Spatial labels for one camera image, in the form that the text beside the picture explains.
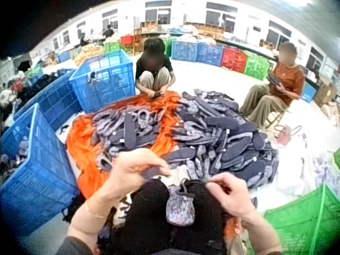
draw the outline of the orange shirt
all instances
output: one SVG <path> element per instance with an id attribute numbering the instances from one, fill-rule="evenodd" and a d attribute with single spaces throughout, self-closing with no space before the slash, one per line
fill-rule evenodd
<path id="1" fill-rule="evenodd" d="M 294 92 L 299 96 L 301 95 L 304 86 L 304 73 L 298 66 L 288 68 L 279 62 L 274 69 L 274 75 L 280 80 L 287 91 Z M 271 95 L 281 98 L 287 106 L 291 104 L 292 98 L 278 91 L 273 84 L 269 87 Z"/>

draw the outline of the bracelet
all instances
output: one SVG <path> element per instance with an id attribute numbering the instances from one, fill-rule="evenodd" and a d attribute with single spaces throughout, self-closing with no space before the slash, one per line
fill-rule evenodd
<path id="1" fill-rule="evenodd" d="M 89 206 L 87 204 L 87 201 L 85 201 L 85 208 L 90 215 L 92 215 L 92 216 L 94 216 L 98 219 L 106 219 L 107 218 L 107 216 L 99 216 L 99 215 L 95 215 L 95 214 L 91 213 L 90 210 L 89 210 Z"/>

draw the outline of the khaki pants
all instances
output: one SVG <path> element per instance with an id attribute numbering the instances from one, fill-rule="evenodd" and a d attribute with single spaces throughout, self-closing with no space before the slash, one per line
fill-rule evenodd
<path id="1" fill-rule="evenodd" d="M 248 116 L 248 120 L 254 122 L 258 128 L 262 128 L 271 112 L 284 111 L 287 108 L 282 99 L 269 94 L 269 85 L 254 85 L 240 112 Z"/>
<path id="2" fill-rule="evenodd" d="M 159 91 L 161 87 L 169 83 L 170 73 L 166 67 L 162 67 L 154 77 L 151 72 L 144 71 L 139 77 L 139 83 L 147 89 Z"/>

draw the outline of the cardboard box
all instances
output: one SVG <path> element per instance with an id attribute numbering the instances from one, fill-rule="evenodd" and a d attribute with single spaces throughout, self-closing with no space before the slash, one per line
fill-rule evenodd
<path id="1" fill-rule="evenodd" d="M 332 84 L 328 86 L 325 83 L 322 83 L 314 98 L 314 101 L 319 107 L 321 107 L 322 105 L 334 99 L 336 94 L 337 89 L 335 86 L 333 86 Z"/>

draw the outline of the black shirt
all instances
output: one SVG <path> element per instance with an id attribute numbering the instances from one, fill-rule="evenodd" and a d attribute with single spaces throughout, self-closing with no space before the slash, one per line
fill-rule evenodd
<path id="1" fill-rule="evenodd" d="M 108 30 L 106 30 L 104 33 L 103 33 L 103 36 L 105 36 L 106 38 L 110 37 L 110 36 L 113 36 L 115 32 L 110 28 Z"/>
<path id="2" fill-rule="evenodd" d="M 144 71 L 149 71 L 151 73 L 153 73 L 154 76 L 156 76 L 156 74 L 158 73 L 158 71 L 164 66 L 166 67 L 169 72 L 172 72 L 173 69 L 172 69 L 172 65 L 171 65 L 171 62 L 170 62 L 170 59 L 166 56 L 166 55 L 161 55 L 159 58 L 158 58 L 158 61 L 159 63 L 157 64 L 157 66 L 159 67 L 157 71 L 151 71 L 151 70 L 148 70 L 146 68 L 146 65 L 143 65 L 143 63 L 145 63 L 145 61 L 147 61 L 147 54 L 142 54 L 142 56 L 137 60 L 137 63 L 136 63 L 136 80 L 139 79 L 139 77 L 142 75 L 142 73 Z"/>

